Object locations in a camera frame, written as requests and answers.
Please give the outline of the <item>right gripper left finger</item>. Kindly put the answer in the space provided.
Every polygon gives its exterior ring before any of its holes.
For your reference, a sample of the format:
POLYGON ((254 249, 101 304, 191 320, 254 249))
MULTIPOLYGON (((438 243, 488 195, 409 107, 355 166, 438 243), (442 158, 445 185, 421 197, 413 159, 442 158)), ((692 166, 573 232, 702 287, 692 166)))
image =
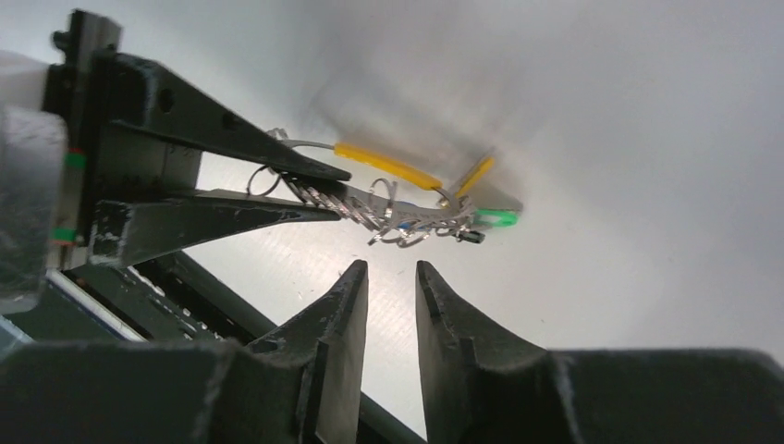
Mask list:
POLYGON ((361 404, 368 265, 354 261, 333 286, 286 323, 249 343, 262 443, 353 443, 361 404))

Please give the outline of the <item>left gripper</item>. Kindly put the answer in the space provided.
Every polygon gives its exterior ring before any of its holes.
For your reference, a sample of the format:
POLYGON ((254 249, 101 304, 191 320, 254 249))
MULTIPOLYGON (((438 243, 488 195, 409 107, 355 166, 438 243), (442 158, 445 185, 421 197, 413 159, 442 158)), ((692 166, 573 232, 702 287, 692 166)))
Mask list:
POLYGON ((51 268, 128 267, 328 209, 198 191, 202 151, 317 179, 314 160, 156 61, 124 53, 121 27, 76 9, 51 39, 32 98, 1 100, 1 291, 37 294, 51 268))

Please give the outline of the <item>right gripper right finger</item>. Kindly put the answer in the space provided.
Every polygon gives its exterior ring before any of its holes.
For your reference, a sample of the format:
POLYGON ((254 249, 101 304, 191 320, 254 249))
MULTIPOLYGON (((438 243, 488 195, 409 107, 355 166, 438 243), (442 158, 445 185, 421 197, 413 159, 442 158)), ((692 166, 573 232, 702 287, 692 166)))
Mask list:
POLYGON ((545 415, 545 349, 460 297, 435 267, 416 265, 420 380, 430 443, 530 438, 545 415))

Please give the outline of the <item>keyring bunch with coloured tags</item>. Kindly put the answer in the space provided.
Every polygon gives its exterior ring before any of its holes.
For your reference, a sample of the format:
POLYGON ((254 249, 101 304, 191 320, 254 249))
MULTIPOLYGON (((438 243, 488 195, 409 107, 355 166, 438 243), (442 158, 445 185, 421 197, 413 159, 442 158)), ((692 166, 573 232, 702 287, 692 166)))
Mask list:
POLYGON ((246 192, 253 195, 255 177, 269 171, 276 179, 260 194, 262 197, 284 185, 303 204, 330 210, 371 231, 374 235, 368 241, 370 245, 384 243, 408 248, 431 237, 480 244, 488 231, 511 228, 521 218, 521 203, 493 207, 478 205, 471 197, 472 189, 495 165, 492 152, 481 157, 460 180, 446 187, 440 179, 424 171, 356 145, 290 139, 281 128, 270 129, 267 134, 288 148, 326 149, 394 177, 393 180, 378 178, 364 190, 339 182, 299 178, 279 168, 261 166, 247 181, 246 192))

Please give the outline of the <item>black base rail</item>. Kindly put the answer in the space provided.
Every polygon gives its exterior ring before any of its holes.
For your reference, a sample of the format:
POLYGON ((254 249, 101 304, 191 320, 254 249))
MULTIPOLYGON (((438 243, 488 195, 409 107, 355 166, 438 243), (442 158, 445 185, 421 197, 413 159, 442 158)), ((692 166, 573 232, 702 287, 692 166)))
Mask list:
MULTIPOLYGON (((248 345, 281 325, 184 253, 55 271, 34 309, 1 319, 1 439, 262 443, 248 345)), ((361 393, 353 443, 419 441, 361 393)))

